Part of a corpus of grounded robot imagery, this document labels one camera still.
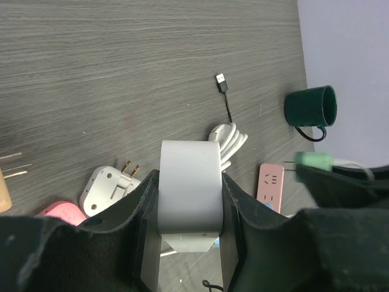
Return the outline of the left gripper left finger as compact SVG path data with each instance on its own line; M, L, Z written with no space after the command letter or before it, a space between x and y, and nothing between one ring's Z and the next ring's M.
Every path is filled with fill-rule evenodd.
M1 217L2 291L157 291L159 172L74 226L55 217Z

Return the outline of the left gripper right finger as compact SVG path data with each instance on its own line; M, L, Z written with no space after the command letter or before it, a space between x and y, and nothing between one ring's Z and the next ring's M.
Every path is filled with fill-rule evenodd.
M225 291L387 291L388 211L303 209L287 218L222 176Z

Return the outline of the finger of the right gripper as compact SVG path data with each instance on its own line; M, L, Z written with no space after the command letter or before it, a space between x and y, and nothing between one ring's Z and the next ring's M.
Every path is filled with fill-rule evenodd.
M296 166L296 179L305 185L321 208L388 209L388 166L372 169L374 179L361 169L334 167L326 171Z

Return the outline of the green plug adapter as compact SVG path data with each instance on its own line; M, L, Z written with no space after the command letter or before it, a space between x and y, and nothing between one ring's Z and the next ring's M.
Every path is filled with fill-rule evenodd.
M315 151L296 152L293 160L285 161L285 163L294 164L296 166L303 165L313 167L320 170L326 170L328 172L330 172L333 167L333 159L330 154Z

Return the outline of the white square plug adapter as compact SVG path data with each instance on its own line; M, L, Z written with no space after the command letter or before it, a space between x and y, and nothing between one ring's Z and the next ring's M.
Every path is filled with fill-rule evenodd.
M79 205L87 217L103 212L138 187L141 181L134 176L140 166L136 165L128 174L126 170L130 163L128 161L121 170L112 166L101 166L94 170L79 199Z

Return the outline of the pink square plug adapter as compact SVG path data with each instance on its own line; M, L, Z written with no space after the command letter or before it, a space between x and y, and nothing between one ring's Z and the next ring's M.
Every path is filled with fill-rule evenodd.
M52 203L40 213L38 213L37 216L59 218L74 226L78 226L86 220L86 216L80 210L80 208L76 204L68 201L57 201Z

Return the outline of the pink power strip with cable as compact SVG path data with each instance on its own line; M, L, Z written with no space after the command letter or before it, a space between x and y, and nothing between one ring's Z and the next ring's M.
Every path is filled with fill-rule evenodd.
M260 165L256 199L275 212L281 212L284 167L279 164Z

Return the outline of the white power strip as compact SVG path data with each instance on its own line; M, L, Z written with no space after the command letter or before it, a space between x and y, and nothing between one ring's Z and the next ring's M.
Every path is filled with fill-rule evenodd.
M223 227L217 142L163 141L157 227L176 252L207 252Z

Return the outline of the blue plug adapter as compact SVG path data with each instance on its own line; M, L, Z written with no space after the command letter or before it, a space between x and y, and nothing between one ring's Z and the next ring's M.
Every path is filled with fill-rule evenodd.
M214 248L219 248L219 237L216 238L215 242L213 243Z

